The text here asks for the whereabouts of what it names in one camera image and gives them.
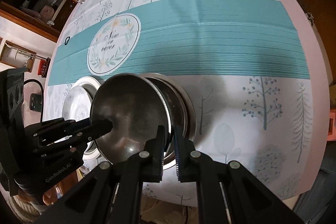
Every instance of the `black cable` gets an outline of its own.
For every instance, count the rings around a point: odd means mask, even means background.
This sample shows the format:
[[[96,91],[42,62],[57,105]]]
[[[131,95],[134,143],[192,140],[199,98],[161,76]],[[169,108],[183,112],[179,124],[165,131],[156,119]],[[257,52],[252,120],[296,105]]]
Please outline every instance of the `black cable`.
[[[188,223],[188,206],[185,207],[185,213],[186,213],[186,217],[185,217],[185,223],[184,224],[187,224]]]
[[[36,79],[28,79],[28,80],[24,81],[24,85],[25,85],[25,84],[28,84],[28,83],[31,83],[31,82],[37,83],[37,84],[40,86],[40,88],[41,88],[41,92],[42,92],[42,101],[41,101],[41,103],[42,103],[42,108],[41,108],[41,119],[40,119],[40,122],[42,122],[42,120],[43,120],[43,105],[44,105],[44,99],[43,99],[43,86],[42,86],[42,84],[40,83],[40,81],[38,81],[38,80],[36,80]]]

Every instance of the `robotic hand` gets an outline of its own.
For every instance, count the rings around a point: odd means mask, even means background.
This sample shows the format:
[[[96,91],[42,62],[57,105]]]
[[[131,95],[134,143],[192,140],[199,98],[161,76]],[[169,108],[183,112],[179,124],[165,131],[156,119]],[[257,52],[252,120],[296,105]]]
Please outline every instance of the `robotic hand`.
[[[113,125],[60,118],[24,128],[23,78],[20,69],[0,73],[0,162],[11,194],[19,186],[42,202],[46,190],[83,164],[87,141],[110,132]],[[65,136],[71,137],[53,143]],[[239,162],[213,161],[183,139],[178,127],[173,138],[179,181],[196,182],[199,223],[303,224]],[[100,163],[35,223],[138,224],[142,183],[162,180],[163,154],[164,127],[159,126],[143,151],[115,165]]]

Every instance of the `black clip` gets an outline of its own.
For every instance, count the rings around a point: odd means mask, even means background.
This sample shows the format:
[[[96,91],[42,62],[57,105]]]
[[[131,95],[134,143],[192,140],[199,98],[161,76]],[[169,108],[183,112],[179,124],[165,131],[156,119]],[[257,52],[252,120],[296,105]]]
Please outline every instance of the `black clip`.
[[[64,41],[64,45],[68,45],[69,40],[70,40],[70,37],[67,37]]]

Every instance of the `white wall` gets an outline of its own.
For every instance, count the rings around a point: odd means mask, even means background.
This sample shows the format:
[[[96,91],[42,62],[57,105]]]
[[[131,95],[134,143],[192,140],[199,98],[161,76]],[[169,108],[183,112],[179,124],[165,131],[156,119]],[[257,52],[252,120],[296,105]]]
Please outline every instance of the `white wall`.
[[[5,40],[11,41],[15,44],[18,44],[22,47],[28,48],[37,53],[42,57],[50,57],[53,55],[56,43],[42,37],[20,25],[17,25],[3,17],[0,16],[0,37],[3,38],[0,45],[0,52],[4,45]],[[37,79],[43,85],[45,84],[45,78],[37,75],[37,70],[40,60],[35,59],[33,70],[31,73],[25,73],[25,79]],[[5,64],[0,63],[0,71],[11,68]]]

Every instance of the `wall shelf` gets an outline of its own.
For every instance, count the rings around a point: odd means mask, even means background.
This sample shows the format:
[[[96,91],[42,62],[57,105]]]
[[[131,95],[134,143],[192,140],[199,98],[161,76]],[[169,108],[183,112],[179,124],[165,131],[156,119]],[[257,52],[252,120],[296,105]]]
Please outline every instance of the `wall shelf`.
[[[0,38],[2,51],[0,53],[0,63],[14,67],[26,67],[28,72],[32,72],[35,58],[27,55],[36,55],[36,52],[17,45],[8,40]]]

